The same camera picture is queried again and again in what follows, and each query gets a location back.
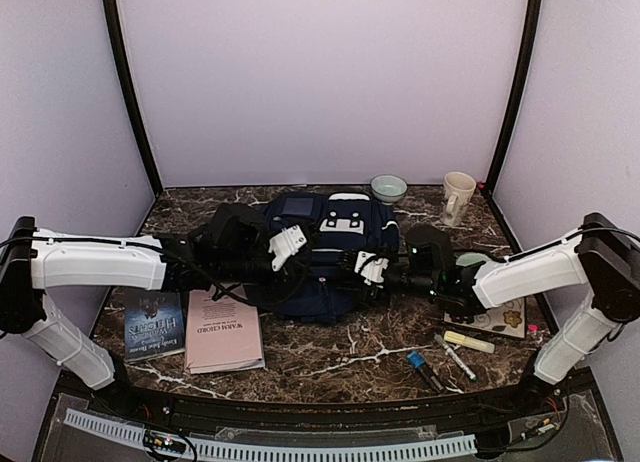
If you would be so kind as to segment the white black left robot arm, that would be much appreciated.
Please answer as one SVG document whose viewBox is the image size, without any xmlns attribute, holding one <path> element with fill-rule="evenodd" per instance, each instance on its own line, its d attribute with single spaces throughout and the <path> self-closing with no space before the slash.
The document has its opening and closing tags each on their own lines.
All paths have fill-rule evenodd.
<svg viewBox="0 0 640 462">
<path fill-rule="evenodd" d="M 48 295 L 54 287 L 120 286 L 187 292 L 226 281 L 272 282 L 293 256 L 283 233 L 266 231 L 261 214 L 225 204 L 186 234 L 102 237 L 39 228 L 19 218 L 1 244 L 1 331 L 20 335 L 74 373 L 120 418 L 141 409 L 122 362 L 91 341 Z"/>
</svg>

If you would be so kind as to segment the celadon bowl at back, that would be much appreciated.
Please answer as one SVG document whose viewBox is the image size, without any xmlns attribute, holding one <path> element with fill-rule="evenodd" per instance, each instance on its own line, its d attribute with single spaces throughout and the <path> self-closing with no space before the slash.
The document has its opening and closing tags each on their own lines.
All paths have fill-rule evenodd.
<svg viewBox="0 0 640 462">
<path fill-rule="evenodd" d="M 381 174 L 371 180 L 370 188 L 377 200 L 392 205 L 404 197 L 408 185 L 404 179 L 396 175 Z"/>
</svg>

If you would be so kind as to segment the dark blue novel book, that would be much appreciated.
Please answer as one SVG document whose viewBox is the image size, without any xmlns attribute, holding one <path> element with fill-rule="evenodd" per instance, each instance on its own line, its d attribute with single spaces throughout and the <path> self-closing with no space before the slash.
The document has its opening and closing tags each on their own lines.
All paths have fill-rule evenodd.
<svg viewBox="0 0 640 462">
<path fill-rule="evenodd" d="M 185 321 L 179 293 L 128 288 L 123 305 L 127 363 L 185 352 Z"/>
</svg>

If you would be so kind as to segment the yellow highlighter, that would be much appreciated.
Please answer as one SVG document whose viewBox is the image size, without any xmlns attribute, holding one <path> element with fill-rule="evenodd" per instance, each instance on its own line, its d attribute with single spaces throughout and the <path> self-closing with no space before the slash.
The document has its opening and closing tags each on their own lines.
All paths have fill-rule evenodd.
<svg viewBox="0 0 640 462">
<path fill-rule="evenodd" d="M 454 331 L 446 331 L 444 333 L 444 340 L 449 344 L 469 348 L 483 353 L 493 354 L 495 352 L 495 345 L 493 343 L 465 336 Z"/>
</svg>

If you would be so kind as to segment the celadon bowl on plate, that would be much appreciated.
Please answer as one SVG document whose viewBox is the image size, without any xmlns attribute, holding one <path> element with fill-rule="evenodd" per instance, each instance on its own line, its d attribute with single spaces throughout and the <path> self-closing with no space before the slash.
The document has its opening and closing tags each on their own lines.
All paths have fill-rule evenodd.
<svg viewBox="0 0 640 462">
<path fill-rule="evenodd" d="M 459 267 L 469 267 L 474 264 L 484 263 L 487 261 L 486 256 L 480 252 L 465 252 L 456 258 L 456 265 Z"/>
</svg>

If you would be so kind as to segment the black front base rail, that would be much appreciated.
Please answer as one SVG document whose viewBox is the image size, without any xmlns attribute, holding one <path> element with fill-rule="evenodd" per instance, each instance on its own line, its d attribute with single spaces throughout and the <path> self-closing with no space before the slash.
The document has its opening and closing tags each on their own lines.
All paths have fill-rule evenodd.
<svg viewBox="0 0 640 462">
<path fill-rule="evenodd" d="M 526 420 L 507 404 L 512 385 L 464 392 L 447 384 L 431 392 L 410 368 L 397 374 L 351 371 L 297 378 L 268 371 L 174 377 L 152 366 L 128 369 L 142 406 L 134 419 L 186 430 L 225 424 L 267 430 L 439 429 L 492 431 Z"/>
</svg>

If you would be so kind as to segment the square floral plate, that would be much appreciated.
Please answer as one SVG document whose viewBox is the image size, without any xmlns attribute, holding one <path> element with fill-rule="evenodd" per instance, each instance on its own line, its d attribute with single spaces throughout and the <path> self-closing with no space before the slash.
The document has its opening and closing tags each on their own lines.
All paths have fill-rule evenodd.
<svg viewBox="0 0 640 462">
<path fill-rule="evenodd" d="M 452 317 L 444 313 L 443 322 L 475 332 L 522 340 L 526 332 L 526 302 L 524 298 L 515 299 L 471 318 Z"/>
</svg>

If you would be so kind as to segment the black left frame post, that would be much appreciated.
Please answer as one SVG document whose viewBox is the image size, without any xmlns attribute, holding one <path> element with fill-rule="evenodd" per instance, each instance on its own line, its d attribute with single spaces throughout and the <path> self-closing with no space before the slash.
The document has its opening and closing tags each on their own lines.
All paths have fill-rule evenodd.
<svg viewBox="0 0 640 462">
<path fill-rule="evenodd" d="M 163 193 L 164 187 L 152 154 L 151 144 L 144 127 L 133 76 L 125 47 L 124 33 L 117 0 L 102 0 L 111 52 L 116 68 L 120 91 L 125 104 L 136 148 L 140 156 L 147 181 L 155 197 Z"/>
</svg>

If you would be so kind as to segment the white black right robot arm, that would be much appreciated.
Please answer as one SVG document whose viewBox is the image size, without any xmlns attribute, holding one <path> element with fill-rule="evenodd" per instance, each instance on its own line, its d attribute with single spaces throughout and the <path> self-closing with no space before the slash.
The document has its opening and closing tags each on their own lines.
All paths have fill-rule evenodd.
<svg viewBox="0 0 640 462">
<path fill-rule="evenodd" d="M 510 395 L 521 416 L 534 414 L 574 365 L 611 333 L 639 317 L 639 238 L 600 213 L 585 216 L 561 238 L 511 256 L 459 266 L 449 236 L 419 225 L 408 233 L 408 260 L 352 249 L 339 259 L 345 275 L 374 289 L 399 290 L 438 304 L 457 317 L 484 314 L 503 304 L 567 286 L 587 296 L 530 360 Z"/>
</svg>

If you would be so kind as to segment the navy blue student backpack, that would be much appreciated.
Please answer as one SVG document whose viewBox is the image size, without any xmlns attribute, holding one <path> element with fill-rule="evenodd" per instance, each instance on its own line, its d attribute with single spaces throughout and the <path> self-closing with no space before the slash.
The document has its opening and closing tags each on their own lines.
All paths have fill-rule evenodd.
<svg viewBox="0 0 640 462">
<path fill-rule="evenodd" d="M 252 304 L 287 319 L 333 324 L 353 310 L 364 278 L 341 265 L 347 255 L 364 251 L 393 258 L 400 230 L 393 209 L 358 192 L 318 194 L 286 192 L 262 207 L 271 235 L 294 225 L 306 229 L 310 242 L 298 252 L 305 281 L 294 277 L 298 288 L 282 288 L 274 295 L 266 285 L 245 287 Z"/>
</svg>

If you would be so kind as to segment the black frame post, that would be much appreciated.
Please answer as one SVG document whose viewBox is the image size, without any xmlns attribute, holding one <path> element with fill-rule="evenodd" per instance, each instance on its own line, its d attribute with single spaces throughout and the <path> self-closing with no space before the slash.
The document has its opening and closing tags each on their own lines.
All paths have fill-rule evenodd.
<svg viewBox="0 0 640 462">
<path fill-rule="evenodd" d="M 522 36 L 520 40 L 514 75 L 509 91 L 503 121 L 496 142 L 496 147 L 484 183 L 485 189 L 493 194 L 506 161 L 509 145 L 515 130 L 525 86 L 528 78 L 531 59 L 541 13 L 542 0 L 527 0 Z"/>
<path fill-rule="evenodd" d="M 164 187 L 152 154 L 151 144 L 144 127 L 133 76 L 125 47 L 124 33 L 117 0 L 102 0 L 111 52 L 116 68 L 120 91 L 125 104 L 136 148 L 140 156 L 147 181 L 155 197 L 163 193 Z"/>
</svg>

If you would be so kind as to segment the black right frame post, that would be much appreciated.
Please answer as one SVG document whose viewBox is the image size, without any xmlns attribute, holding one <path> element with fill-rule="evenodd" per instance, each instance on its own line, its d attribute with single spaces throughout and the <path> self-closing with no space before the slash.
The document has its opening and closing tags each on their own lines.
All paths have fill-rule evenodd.
<svg viewBox="0 0 640 462">
<path fill-rule="evenodd" d="M 506 161 L 509 145 L 515 130 L 525 86 L 528 78 L 531 59 L 541 13 L 542 0 L 527 0 L 522 36 L 520 40 L 514 75 L 509 91 L 503 121 L 496 142 L 496 147 L 484 183 L 485 189 L 493 194 Z"/>
</svg>

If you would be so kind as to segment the black marker blue cap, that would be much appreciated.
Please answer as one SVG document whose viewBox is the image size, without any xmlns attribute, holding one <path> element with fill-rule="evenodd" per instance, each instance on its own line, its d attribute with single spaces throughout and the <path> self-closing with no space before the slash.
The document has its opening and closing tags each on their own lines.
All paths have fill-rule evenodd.
<svg viewBox="0 0 640 462">
<path fill-rule="evenodd" d="M 419 352 L 410 352 L 407 355 L 407 361 L 431 390 L 435 391 L 436 393 L 443 393 L 446 391 L 439 376 L 427 364 L 426 360 Z"/>
</svg>

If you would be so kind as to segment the pink paperback book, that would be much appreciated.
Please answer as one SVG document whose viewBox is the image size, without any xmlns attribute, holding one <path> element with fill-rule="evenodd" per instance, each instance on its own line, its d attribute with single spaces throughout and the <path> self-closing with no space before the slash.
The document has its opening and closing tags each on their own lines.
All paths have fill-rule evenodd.
<svg viewBox="0 0 640 462">
<path fill-rule="evenodd" d="M 233 297 L 215 290 L 189 295 L 184 365 L 189 375 L 265 366 L 258 311 L 237 300 L 245 296 L 242 285 L 228 290 Z"/>
</svg>

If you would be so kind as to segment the cream ceramic mug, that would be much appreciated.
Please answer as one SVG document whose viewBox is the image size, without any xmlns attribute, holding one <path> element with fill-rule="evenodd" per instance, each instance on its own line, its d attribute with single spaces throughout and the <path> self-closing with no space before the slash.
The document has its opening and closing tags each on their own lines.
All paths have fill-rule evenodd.
<svg viewBox="0 0 640 462">
<path fill-rule="evenodd" d="M 449 172 L 444 177 L 444 198 L 441 222 L 448 227 L 461 223 L 476 190 L 476 181 L 463 172 Z"/>
</svg>

